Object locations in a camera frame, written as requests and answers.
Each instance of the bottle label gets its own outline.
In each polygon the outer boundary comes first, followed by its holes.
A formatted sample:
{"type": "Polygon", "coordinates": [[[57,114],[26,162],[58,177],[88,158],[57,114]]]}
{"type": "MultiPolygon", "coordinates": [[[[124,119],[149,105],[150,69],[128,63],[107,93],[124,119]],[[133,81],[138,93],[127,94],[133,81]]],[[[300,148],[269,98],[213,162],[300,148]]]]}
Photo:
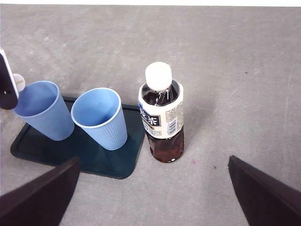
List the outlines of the bottle label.
{"type": "Polygon", "coordinates": [[[146,103],[139,90],[138,105],[145,130],[155,138],[165,139],[176,135],[183,126],[183,86],[179,83],[178,98],[166,106],[146,103]]]}

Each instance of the white object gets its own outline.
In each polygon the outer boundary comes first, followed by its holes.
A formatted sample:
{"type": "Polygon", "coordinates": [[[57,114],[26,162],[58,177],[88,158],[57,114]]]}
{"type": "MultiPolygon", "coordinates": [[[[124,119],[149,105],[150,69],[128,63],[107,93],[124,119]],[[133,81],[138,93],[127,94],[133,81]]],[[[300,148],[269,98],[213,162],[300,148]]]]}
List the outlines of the white object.
{"type": "Polygon", "coordinates": [[[166,90],[172,80],[171,68],[164,62],[154,62],[145,69],[146,84],[155,91],[166,90]]]}
{"type": "Polygon", "coordinates": [[[16,88],[18,92],[21,92],[25,88],[25,79],[20,74],[13,74],[16,88]]]}

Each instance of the plastic tray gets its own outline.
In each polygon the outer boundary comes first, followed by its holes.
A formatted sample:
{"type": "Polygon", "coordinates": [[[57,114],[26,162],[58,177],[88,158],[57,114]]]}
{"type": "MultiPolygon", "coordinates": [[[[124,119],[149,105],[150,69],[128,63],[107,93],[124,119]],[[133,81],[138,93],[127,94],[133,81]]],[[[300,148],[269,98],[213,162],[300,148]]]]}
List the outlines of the plastic tray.
{"type": "MultiPolygon", "coordinates": [[[[76,100],[64,97],[69,111],[76,100]]],[[[85,131],[75,125],[65,140],[53,141],[25,124],[10,151],[16,158],[57,166],[74,156],[80,158],[81,171],[105,177],[124,179],[134,171],[141,149],[144,128],[138,106],[122,105],[127,125],[127,142],[115,151],[101,147],[85,131]]]]}

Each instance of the white bottle cap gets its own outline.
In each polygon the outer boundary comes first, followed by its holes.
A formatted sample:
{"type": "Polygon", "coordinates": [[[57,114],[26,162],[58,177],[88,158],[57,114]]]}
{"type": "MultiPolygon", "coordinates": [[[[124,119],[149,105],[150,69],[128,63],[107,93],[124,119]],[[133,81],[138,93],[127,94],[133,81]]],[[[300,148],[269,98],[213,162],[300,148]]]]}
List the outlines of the white bottle cap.
{"type": "Polygon", "coordinates": [[[145,69],[146,84],[149,88],[155,91],[167,89],[173,77],[171,68],[164,62],[154,62],[145,69]]]}

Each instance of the plastic bottle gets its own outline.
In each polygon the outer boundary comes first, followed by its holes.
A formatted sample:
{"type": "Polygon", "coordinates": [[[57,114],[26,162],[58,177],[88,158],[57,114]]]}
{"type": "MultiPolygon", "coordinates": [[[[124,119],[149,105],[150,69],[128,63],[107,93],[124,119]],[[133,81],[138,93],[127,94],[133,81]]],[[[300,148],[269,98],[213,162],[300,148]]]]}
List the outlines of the plastic bottle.
{"type": "Polygon", "coordinates": [[[145,78],[138,105],[150,151],[160,162],[173,162],[184,151],[183,86],[172,79],[170,66],[163,62],[150,64],[145,78]]]}

